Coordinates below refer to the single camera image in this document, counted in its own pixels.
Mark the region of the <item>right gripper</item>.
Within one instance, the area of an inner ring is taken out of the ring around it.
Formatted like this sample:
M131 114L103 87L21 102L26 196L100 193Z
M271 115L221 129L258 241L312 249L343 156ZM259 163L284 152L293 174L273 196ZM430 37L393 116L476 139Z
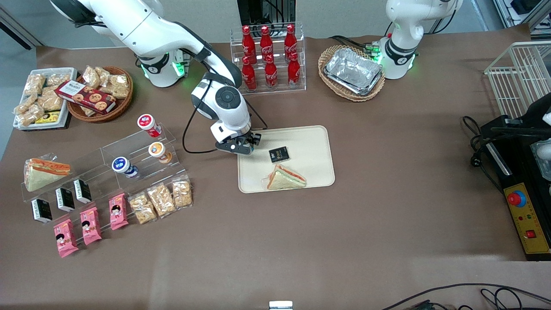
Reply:
M251 132L251 122L248 121L244 126L237 130L231 130L221 120L215 122L210 130L216 140L215 149L217 151L234 153L237 155L251 155L254 146L260 144L262 135Z

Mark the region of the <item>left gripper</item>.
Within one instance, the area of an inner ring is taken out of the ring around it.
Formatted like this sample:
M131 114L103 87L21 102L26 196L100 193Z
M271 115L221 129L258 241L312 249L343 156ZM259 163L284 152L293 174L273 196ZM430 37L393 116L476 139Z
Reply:
M502 126L492 126L491 133L508 137L528 137L549 139L551 94L547 94L532 103L526 113L504 123Z

